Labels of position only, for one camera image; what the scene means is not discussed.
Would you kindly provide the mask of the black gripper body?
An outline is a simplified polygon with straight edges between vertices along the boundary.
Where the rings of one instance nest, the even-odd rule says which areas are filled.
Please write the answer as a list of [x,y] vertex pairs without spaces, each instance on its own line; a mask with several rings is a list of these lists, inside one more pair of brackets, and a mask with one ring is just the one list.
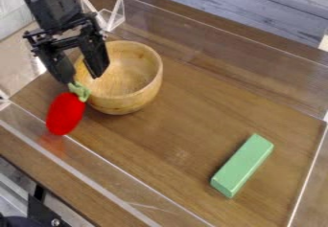
[[94,13],[81,13],[69,20],[66,25],[53,27],[50,29],[35,29],[23,34],[23,38],[31,44],[31,51],[38,56],[39,48],[43,45],[50,46],[55,50],[66,52],[70,49],[78,48],[78,36],[81,29],[86,24],[92,24],[104,35],[97,15]]

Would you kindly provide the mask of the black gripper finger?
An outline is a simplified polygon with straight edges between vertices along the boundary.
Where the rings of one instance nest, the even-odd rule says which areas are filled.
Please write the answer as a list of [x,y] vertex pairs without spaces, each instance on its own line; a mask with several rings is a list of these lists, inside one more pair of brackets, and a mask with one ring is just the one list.
[[81,29],[78,47],[85,56],[85,65],[90,75],[97,79],[104,75],[110,60],[104,35],[92,24],[86,24]]
[[69,84],[74,81],[76,68],[62,50],[55,50],[50,46],[43,45],[39,48],[38,56],[49,73],[60,82]]

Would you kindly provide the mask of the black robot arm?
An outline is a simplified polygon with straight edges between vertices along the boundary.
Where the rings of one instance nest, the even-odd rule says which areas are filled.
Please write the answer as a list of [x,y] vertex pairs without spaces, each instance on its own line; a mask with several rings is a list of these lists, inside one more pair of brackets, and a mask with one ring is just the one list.
[[39,28],[23,37],[31,52],[54,78],[76,81],[76,67],[66,51],[78,48],[92,77],[100,78],[110,64],[105,34],[94,12],[85,12],[77,0],[23,0]]

